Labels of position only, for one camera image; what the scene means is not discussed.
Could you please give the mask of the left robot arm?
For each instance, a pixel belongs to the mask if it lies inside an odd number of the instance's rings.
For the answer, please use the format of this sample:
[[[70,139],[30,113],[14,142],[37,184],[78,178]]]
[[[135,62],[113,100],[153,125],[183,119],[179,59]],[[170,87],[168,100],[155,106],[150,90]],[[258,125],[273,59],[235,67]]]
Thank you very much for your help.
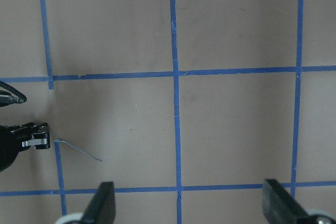
[[[23,125],[1,125],[1,172],[9,168],[18,154],[31,147],[36,150],[50,148],[50,132],[48,123]]]

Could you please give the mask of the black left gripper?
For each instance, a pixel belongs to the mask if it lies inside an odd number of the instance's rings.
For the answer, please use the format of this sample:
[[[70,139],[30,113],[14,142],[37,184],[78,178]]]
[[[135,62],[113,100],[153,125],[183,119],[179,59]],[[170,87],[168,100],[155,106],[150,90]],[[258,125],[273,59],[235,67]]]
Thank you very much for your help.
[[[22,125],[8,126],[7,129],[14,137],[19,152],[26,151],[32,146],[36,150],[50,148],[50,132],[48,123],[35,124],[29,122]]]

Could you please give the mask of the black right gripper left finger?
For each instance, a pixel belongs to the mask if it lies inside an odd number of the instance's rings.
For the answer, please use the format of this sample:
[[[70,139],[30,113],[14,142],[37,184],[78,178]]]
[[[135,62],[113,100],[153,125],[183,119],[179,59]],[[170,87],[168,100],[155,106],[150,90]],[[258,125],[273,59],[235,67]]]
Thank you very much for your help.
[[[85,209],[80,223],[114,223],[116,199],[113,182],[102,182]]]

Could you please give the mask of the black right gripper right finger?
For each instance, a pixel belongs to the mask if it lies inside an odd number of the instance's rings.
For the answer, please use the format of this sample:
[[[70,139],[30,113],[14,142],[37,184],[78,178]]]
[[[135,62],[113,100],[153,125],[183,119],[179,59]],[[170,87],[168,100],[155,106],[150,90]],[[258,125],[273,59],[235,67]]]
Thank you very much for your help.
[[[265,179],[262,187],[263,214],[270,224],[315,223],[276,179]]]

